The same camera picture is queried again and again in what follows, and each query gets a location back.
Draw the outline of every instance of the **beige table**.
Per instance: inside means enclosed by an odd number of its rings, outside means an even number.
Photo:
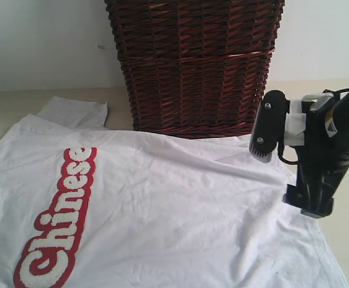
[[[300,98],[305,94],[321,92],[323,89],[349,87],[349,79],[306,82],[273,82],[267,90],[279,89],[288,98]],[[127,91],[118,89],[88,89],[65,91],[26,91],[0,92],[0,138],[8,129],[29,113],[38,113],[53,96],[69,99],[108,102],[110,116],[106,126],[111,129],[131,129],[132,117]],[[349,172],[343,180],[335,197],[334,212],[330,217],[319,220],[319,224],[332,248],[345,276],[349,281]]]

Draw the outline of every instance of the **dark red wicker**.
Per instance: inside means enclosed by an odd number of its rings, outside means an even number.
[[[134,129],[251,132],[284,0],[105,0]]]

